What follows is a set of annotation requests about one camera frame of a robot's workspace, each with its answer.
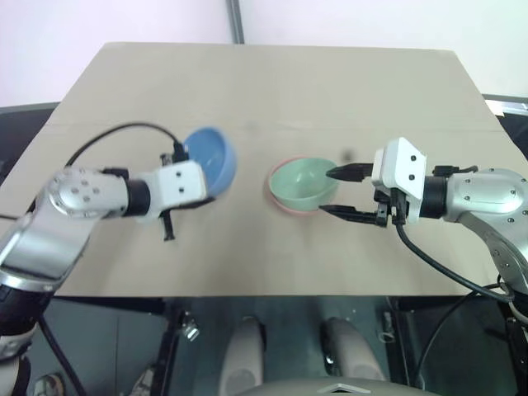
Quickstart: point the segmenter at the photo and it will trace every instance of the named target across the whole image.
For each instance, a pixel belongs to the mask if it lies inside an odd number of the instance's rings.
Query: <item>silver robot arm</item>
[[[193,161],[131,178],[74,167],[57,172],[38,194],[35,210],[0,239],[0,396],[12,394],[38,317],[100,220],[149,221],[206,197],[204,174]]]
[[[479,172],[477,167],[452,166],[435,167],[433,176],[426,176],[426,160],[405,138],[393,140],[376,152],[373,163],[353,163],[327,172],[329,177],[349,182],[371,177],[377,211],[360,212],[342,205],[325,205],[321,209],[341,219],[382,227],[392,215],[400,238],[402,225],[416,223],[421,217],[461,223],[488,246],[499,274],[511,291],[503,300],[511,301],[514,297],[511,310],[528,324],[526,179],[505,169]],[[468,287],[472,284],[463,278],[462,281],[467,281]],[[483,292],[497,297],[488,290]]]

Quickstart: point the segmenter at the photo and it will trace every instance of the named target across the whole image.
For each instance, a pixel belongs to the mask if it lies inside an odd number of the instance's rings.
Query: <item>floor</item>
[[[195,342],[178,348],[173,394],[216,395],[229,337],[248,315],[266,326],[265,381],[326,375],[319,325],[331,317],[349,319],[389,375],[385,345],[378,339],[389,308],[384,297],[204,298],[192,300],[190,308],[202,331]]]
[[[158,356],[167,322],[147,313],[95,307],[61,300],[51,302],[45,318],[64,354],[90,395],[126,395]],[[28,352],[31,382],[62,368],[40,333]],[[66,381],[67,395],[74,395]]]
[[[52,110],[50,106],[12,114],[0,109],[0,184]],[[528,153],[526,120],[508,118],[502,124]],[[388,374],[385,345],[378,339],[382,313],[389,308],[385,298],[240,297],[185,299],[181,303],[195,315],[201,333],[193,343],[180,342],[171,394],[216,394],[229,335],[246,315],[256,315],[266,325],[266,380],[325,375],[318,326],[332,316],[349,318],[356,325]],[[453,396],[515,393],[507,346],[483,330],[494,326],[501,331],[501,319],[489,304],[468,304],[445,326],[424,366],[428,389]],[[443,309],[407,314],[409,337],[405,342],[414,355]],[[53,301],[45,315],[88,393],[97,395],[127,394],[141,371],[154,362],[166,326],[163,318],[146,313],[60,300]],[[32,380],[61,371],[39,333],[29,357]],[[68,391],[74,394],[69,384]]]

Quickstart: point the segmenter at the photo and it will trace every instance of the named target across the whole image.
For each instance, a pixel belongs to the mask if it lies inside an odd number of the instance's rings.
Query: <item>table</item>
[[[238,174],[215,203],[173,215],[174,242],[163,242],[158,221],[101,222],[62,295],[457,295],[466,290],[413,256],[393,228],[281,213],[263,193],[268,171],[297,154],[342,163],[352,152],[371,162],[405,136],[428,156],[428,171],[478,164],[528,174],[450,51],[110,43],[2,184],[2,212],[23,213],[75,149],[130,120],[165,125],[180,139],[215,125],[237,149]],[[78,163],[139,172],[170,148],[130,130]],[[371,210],[372,193],[368,182],[342,183],[336,202]],[[461,275],[494,281],[487,248],[462,226],[424,219],[408,233]]]

